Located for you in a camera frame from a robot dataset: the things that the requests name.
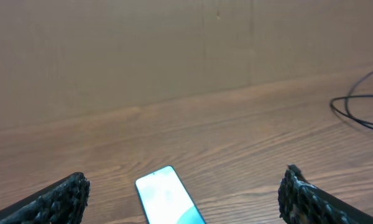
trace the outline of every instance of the beige wall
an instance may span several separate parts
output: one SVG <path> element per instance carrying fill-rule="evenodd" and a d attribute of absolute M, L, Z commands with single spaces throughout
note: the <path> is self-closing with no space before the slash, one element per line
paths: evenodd
<path fill-rule="evenodd" d="M 373 0 L 0 1 L 0 129 L 373 63 Z"/>

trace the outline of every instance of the wood grain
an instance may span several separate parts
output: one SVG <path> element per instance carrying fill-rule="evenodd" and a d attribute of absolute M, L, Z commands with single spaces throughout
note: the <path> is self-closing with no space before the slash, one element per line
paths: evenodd
<path fill-rule="evenodd" d="M 145 223 L 134 181 L 171 164 L 208 223 L 282 223 L 286 164 L 373 215 L 373 131 L 337 118 L 373 65 L 0 131 L 0 209 L 74 172 L 92 181 L 83 223 Z M 373 92 L 373 78 L 360 88 Z M 373 101 L 354 112 L 373 120 Z"/>

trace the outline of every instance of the wooden table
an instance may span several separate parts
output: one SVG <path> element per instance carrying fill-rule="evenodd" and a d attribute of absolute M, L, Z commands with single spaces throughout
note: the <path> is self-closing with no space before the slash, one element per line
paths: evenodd
<path fill-rule="evenodd" d="M 286 165 L 373 215 L 373 131 L 328 102 L 362 66 L 0 131 L 0 209 L 71 174 L 92 181 L 83 223 L 145 223 L 134 181 L 174 166 L 208 223 L 283 223 Z M 373 77 L 363 84 L 373 92 Z M 352 110 L 373 120 L 373 100 Z"/>

